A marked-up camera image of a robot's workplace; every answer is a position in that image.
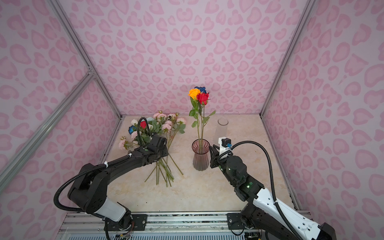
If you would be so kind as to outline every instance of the black cable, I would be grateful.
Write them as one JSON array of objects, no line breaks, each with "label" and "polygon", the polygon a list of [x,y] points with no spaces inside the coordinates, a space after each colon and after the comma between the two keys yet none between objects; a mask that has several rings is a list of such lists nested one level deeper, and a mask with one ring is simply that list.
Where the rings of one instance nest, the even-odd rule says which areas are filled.
[{"label": "black cable", "polygon": [[149,129],[149,125],[148,125],[147,119],[144,118],[144,117],[140,118],[140,120],[137,123],[137,139],[138,139],[137,142],[139,143],[140,146],[142,146],[144,144],[144,143],[141,144],[141,136],[140,136],[140,123],[141,123],[142,120],[144,120],[145,123],[147,124],[147,129],[148,129],[149,135],[151,137],[153,136],[152,133],[151,133],[151,130]]},{"label": "black cable", "polygon": [[[131,156],[130,155],[127,155],[127,157],[125,158],[122,158],[120,160],[114,160],[114,161],[111,161],[108,163],[109,166],[114,166],[116,164],[119,164],[121,162],[124,162],[126,161],[128,158],[130,158]],[[104,169],[106,168],[107,166],[105,164],[103,165],[97,165],[97,166],[94,166],[93,168],[91,169],[88,169],[88,170],[85,170],[84,172],[81,172],[79,173],[78,175],[72,177],[71,179],[69,179],[68,181],[66,181],[63,185],[61,185],[61,187],[59,187],[59,189],[56,191],[55,195],[53,196],[53,203],[55,204],[55,206],[61,210],[64,210],[64,211],[71,211],[71,212],[84,212],[83,209],[81,208],[76,208],[76,207],[67,207],[67,206],[64,206],[63,204],[60,203],[59,201],[59,196],[61,194],[61,192],[73,181],[75,181],[76,179],[80,178],[81,176],[84,176],[86,174],[89,174],[91,172],[94,172],[96,170],[101,170],[101,169]]]},{"label": "black cable", "polygon": [[[275,183],[273,181],[273,172],[272,172],[272,163],[271,163],[271,159],[269,157],[269,154],[268,152],[266,151],[266,149],[258,142],[255,142],[255,141],[241,141],[241,142],[238,142],[236,143],[235,145],[233,145],[230,150],[227,150],[226,152],[222,153],[221,155],[219,155],[218,157],[218,160],[217,162],[219,162],[220,158],[223,157],[225,154],[231,152],[235,147],[241,145],[241,144],[246,144],[246,143],[251,143],[251,144],[254,144],[258,147],[260,147],[263,152],[265,153],[266,155],[266,158],[267,158],[267,161],[268,161],[268,167],[269,167],[269,178],[271,180],[271,192],[272,192],[272,198],[273,198],[273,201],[274,201],[274,205],[277,209],[277,211],[279,212],[281,218],[283,219],[283,221],[285,222],[285,224],[288,226],[288,228],[291,230],[291,232],[295,235],[295,237],[298,239],[298,240],[303,240],[303,238],[300,236],[300,234],[296,231],[296,229],[291,225],[291,223],[288,221],[288,219],[285,217],[283,211],[280,209],[280,206],[279,206],[279,203],[276,201],[276,194],[275,194]],[[227,158],[229,157],[229,155],[221,162],[219,163],[223,163],[227,160]]]},{"label": "black cable", "polygon": [[232,224],[231,224],[231,226],[230,226],[230,230],[231,230],[231,232],[235,235],[235,236],[240,236],[240,235],[242,235],[243,234],[243,232],[244,232],[244,229],[245,229],[245,226],[244,226],[244,224],[242,223],[242,225],[243,225],[243,230],[241,231],[241,233],[234,233],[233,231],[232,231],[232,225],[234,224],[235,222],[233,222]]},{"label": "black cable", "polygon": [[107,240],[111,240],[111,238],[109,237],[109,233],[108,233],[108,218],[105,217],[104,221],[105,221],[105,226],[104,226],[105,236],[107,237]]}]

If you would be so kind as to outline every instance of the blue rose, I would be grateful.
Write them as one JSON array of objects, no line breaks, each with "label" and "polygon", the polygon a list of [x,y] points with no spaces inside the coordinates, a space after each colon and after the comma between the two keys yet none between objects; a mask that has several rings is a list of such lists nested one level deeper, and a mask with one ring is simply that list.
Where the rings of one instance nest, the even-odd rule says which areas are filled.
[{"label": "blue rose", "polygon": [[207,93],[205,90],[205,87],[195,87],[196,89],[199,89],[201,93]]},{"label": "blue rose", "polygon": [[129,134],[132,134],[134,131],[136,131],[136,128],[135,128],[135,126],[130,126],[129,127],[129,130],[128,130],[128,132],[129,132]]}]

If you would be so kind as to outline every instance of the vase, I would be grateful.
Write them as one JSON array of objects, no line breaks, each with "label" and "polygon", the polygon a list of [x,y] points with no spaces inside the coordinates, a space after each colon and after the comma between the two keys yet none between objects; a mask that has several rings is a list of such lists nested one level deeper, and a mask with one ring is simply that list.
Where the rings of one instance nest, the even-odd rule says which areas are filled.
[{"label": "vase", "polygon": [[197,139],[192,143],[192,150],[195,153],[193,167],[199,171],[206,170],[210,162],[209,142],[202,139],[200,143],[199,139]]}]

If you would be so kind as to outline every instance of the table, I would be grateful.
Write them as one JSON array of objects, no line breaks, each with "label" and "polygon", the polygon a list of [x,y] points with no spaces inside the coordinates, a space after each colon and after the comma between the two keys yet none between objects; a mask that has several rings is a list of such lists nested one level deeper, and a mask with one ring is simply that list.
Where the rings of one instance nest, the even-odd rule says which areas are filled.
[{"label": "table", "polygon": [[[197,129],[192,128],[193,117],[183,116],[187,120],[184,134],[177,134],[170,148],[170,154],[176,161],[182,175],[171,162],[168,162],[175,177],[172,187],[166,187],[164,179],[160,176],[160,184],[156,185],[154,172],[147,182],[144,182],[151,173],[155,164],[150,164],[117,178],[109,184],[107,195],[116,202],[129,208],[132,212],[194,212],[194,211],[239,211],[246,205],[234,193],[233,187],[227,182],[218,168],[208,167],[205,171],[197,171],[192,165],[194,153],[192,142],[197,139]],[[243,140],[252,140],[260,143],[268,151],[273,168],[275,192],[277,198],[293,208],[283,176],[279,169],[276,157],[273,154],[267,134],[259,115],[213,115],[204,128],[204,138],[212,145],[217,120],[221,117],[228,119],[227,137],[232,144]],[[121,136],[130,141],[128,128],[132,119],[138,120],[140,116],[126,116],[119,133],[113,143],[107,161],[127,154],[120,150],[118,144]],[[243,144],[238,146],[234,155],[241,157],[247,165],[247,172],[270,188],[268,163],[263,151],[255,145]]]}]

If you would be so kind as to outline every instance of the pink leopard print wallpaper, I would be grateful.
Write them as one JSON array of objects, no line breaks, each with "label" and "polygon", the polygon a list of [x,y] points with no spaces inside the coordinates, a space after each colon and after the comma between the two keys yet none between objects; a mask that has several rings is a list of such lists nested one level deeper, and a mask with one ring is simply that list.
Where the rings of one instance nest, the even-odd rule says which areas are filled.
[{"label": "pink leopard print wallpaper", "polygon": [[384,1],[319,2],[266,124],[297,196],[338,239],[384,239]]},{"label": "pink leopard print wallpaper", "polygon": [[123,114],[259,113],[306,0],[62,0]]},{"label": "pink leopard print wallpaper", "polygon": [[44,0],[0,3],[0,172],[86,68]]},{"label": "pink leopard print wallpaper", "polygon": [[[117,119],[94,82],[0,196],[0,239],[55,239],[66,215],[53,195],[86,163],[98,164]],[[60,201],[74,207],[66,188]]]}]

